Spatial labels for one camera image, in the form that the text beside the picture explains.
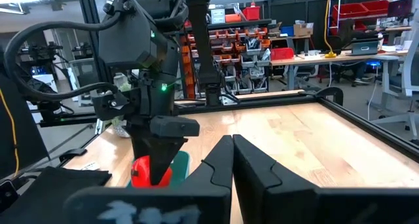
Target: green led light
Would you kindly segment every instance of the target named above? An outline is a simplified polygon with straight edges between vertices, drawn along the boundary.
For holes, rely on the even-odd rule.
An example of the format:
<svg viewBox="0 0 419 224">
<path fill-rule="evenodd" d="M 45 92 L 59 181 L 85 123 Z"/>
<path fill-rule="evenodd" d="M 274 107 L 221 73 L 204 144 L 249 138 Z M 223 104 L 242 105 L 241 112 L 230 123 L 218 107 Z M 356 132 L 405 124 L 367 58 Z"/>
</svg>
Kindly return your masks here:
<svg viewBox="0 0 419 224">
<path fill-rule="evenodd" d="M 168 85 L 167 84 L 162 84 L 162 91 L 166 91 L 168 89 Z"/>
</svg>

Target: orange box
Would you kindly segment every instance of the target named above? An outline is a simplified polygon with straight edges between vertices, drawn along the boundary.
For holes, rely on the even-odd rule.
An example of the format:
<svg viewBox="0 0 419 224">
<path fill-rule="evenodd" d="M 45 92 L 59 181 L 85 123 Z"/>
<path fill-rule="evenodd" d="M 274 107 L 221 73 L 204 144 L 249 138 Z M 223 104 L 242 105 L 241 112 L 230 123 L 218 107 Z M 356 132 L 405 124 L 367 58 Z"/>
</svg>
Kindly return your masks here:
<svg viewBox="0 0 419 224">
<path fill-rule="evenodd" d="M 242 17 L 240 14 L 228 14 L 225 16 L 225 22 L 241 22 Z"/>
</svg>

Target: floor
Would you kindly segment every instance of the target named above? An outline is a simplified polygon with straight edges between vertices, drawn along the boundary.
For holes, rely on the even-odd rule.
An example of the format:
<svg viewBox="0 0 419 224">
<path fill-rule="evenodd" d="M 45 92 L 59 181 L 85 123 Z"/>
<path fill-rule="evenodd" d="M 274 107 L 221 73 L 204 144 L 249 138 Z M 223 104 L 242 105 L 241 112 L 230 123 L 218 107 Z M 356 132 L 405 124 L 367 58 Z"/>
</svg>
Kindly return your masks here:
<svg viewBox="0 0 419 224">
<path fill-rule="evenodd" d="M 316 84 L 319 87 L 326 87 L 328 80 L 323 81 L 319 84 L 317 79 L 310 79 L 310 83 Z M 332 84 L 333 86 L 338 86 L 344 91 L 344 107 L 361 115 L 364 118 L 368 116 L 368 107 L 367 101 L 371 98 L 371 94 L 374 90 L 374 85 L 370 84 L 368 86 L 357 86 L 351 87 L 351 84 L 346 81 L 342 81 L 338 84 Z M 277 80 L 270 80 L 270 91 L 280 91 L 285 86 Z M 381 86 L 378 85 L 374 93 L 374 102 L 379 102 L 381 98 Z M 76 112 L 86 112 L 92 111 L 92 107 L 79 107 L 76 102 L 71 100 L 66 100 L 65 105 L 72 107 Z M 393 99 L 390 105 L 391 109 L 397 109 L 397 111 L 405 112 L 409 108 L 408 101 L 401 101 Z M 371 108 L 370 110 L 370 119 L 377 119 L 381 115 L 380 112 Z M 57 126 L 49 128 L 40 128 L 39 131 L 44 139 L 47 149 L 50 151 L 62 144 L 58 149 L 56 149 L 51 157 L 60 155 L 61 153 L 74 148 L 79 148 L 94 136 L 94 126 L 93 124 L 78 124 L 70 126 Z M 402 123 L 394 124 L 384 124 L 382 125 L 385 129 L 393 132 L 406 140 L 411 139 L 411 133 L 405 131 L 404 125 Z M 56 166 L 58 164 L 58 159 L 53 160 L 52 162 L 46 163 L 44 166 Z"/>
</svg>

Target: yellow object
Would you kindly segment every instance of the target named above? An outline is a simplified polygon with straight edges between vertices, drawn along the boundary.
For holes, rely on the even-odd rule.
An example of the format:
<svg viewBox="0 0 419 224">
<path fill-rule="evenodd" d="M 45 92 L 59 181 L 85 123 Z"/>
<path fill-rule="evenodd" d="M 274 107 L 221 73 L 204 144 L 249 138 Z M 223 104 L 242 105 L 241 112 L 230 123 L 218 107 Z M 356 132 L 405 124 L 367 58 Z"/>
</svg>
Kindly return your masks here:
<svg viewBox="0 0 419 224">
<path fill-rule="evenodd" d="M 328 15 L 329 9 L 330 9 L 329 4 L 330 4 L 330 0 L 327 0 L 326 14 L 325 14 L 325 35 L 324 35 L 324 37 L 325 37 L 325 43 L 326 43 L 326 45 L 330 48 L 330 52 L 325 55 L 325 58 L 336 58 L 336 54 L 333 53 L 333 49 L 330 46 L 329 42 L 327 42 L 327 38 L 326 38 L 326 36 L 327 36 L 327 15 Z"/>
<path fill-rule="evenodd" d="M 16 171 L 14 172 L 14 176 L 16 177 L 19 172 L 19 155 L 18 155 L 18 141 L 16 139 L 16 129 L 14 126 L 14 119 L 12 116 L 12 113 L 9 110 L 9 107 L 7 107 L 5 96 L 3 95 L 3 92 L 0 89 L 0 97 L 1 101 L 3 102 L 3 105 L 5 106 L 6 112 L 10 117 L 10 121 L 12 123 L 12 133 L 13 133 L 13 145 L 14 145 L 14 156 L 16 157 Z"/>
</svg>

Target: blue bin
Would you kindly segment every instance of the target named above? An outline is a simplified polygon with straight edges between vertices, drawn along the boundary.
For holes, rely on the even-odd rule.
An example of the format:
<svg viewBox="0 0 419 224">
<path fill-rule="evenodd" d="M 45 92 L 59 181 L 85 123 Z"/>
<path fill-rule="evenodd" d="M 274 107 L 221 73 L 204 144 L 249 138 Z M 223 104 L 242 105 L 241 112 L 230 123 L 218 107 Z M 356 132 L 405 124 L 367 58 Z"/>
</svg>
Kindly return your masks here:
<svg viewBox="0 0 419 224">
<path fill-rule="evenodd" d="M 281 33 L 286 33 L 286 34 L 288 34 L 288 37 L 293 37 L 294 36 L 294 26 L 282 27 L 281 28 Z"/>
</svg>

